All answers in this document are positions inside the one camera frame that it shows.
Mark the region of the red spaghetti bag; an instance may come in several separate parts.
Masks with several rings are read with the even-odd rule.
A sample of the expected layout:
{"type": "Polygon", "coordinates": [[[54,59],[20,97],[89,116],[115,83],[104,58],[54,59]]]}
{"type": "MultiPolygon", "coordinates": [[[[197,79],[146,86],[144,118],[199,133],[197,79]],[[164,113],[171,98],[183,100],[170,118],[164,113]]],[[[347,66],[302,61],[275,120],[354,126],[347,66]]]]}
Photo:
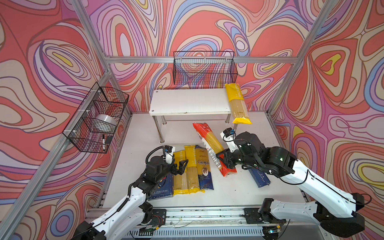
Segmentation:
{"type": "Polygon", "coordinates": [[[216,138],[215,134],[212,132],[211,128],[206,123],[193,123],[194,129],[197,131],[199,138],[202,140],[208,154],[214,161],[216,167],[220,171],[223,177],[228,175],[236,174],[236,169],[223,168],[219,159],[216,157],[217,153],[224,151],[224,147],[216,138]]]}

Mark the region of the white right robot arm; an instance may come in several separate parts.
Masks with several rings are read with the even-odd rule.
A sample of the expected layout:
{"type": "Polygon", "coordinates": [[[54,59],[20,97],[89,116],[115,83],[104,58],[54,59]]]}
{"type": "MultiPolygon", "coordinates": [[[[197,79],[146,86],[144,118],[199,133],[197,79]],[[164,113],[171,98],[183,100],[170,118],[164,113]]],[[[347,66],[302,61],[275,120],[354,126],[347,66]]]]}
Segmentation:
{"type": "Polygon", "coordinates": [[[296,220],[318,225],[341,238],[365,230],[365,218],[358,212],[367,205],[364,194],[350,194],[335,187],[285,148],[265,147],[255,134],[243,132],[237,135],[228,128],[221,137],[228,148],[217,153],[217,157],[227,168],[240,165],[244,170],[259,170],[314,198],[314,201],[302,204],[265,198],[257,212],[249,214],[253,222],[284,224],[296,220]]]}

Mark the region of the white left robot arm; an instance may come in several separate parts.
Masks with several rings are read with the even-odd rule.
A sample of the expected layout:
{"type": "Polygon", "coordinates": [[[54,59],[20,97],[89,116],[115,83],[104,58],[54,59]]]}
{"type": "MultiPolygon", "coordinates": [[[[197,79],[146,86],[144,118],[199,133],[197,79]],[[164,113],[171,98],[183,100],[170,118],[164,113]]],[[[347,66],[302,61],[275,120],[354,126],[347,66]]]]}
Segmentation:
{"type": "Polygon", "coordinates": [[[73,240],[120,240],[136,226],[147,224],[152,219],[153,206],[147,202],[160,181],[167,175],[182,175],[188,160],[166,162],[166,157],[155,156],[146,163],[140,177],[129,185],[127,195],[91,223],[86,221],[78,225],[73,240]]]}

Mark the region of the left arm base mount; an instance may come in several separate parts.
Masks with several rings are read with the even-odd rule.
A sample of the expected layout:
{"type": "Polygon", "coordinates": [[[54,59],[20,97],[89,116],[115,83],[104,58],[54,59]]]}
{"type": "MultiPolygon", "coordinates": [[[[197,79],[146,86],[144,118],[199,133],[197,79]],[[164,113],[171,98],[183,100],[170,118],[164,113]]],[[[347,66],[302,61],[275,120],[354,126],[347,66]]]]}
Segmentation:
{"type": "Polygon", "coordinates": [[[166,216],[166,209],[146,211],[141,226],[148,226],[149,228],[161,227],[166,223],[166,216]]]}

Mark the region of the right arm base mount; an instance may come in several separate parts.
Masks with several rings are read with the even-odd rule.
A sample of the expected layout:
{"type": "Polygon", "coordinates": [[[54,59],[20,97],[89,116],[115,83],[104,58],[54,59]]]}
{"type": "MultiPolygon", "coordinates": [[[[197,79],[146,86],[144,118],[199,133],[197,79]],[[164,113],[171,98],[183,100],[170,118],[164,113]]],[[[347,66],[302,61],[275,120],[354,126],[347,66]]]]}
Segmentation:
{"type": "Polygon", "coordinates": [[[279,220],[270,212],[263,212],[259,208],[244,208],[243,217],[246,219],[247,224],[284,225],[287,222],[286,220],[279,220]]]}

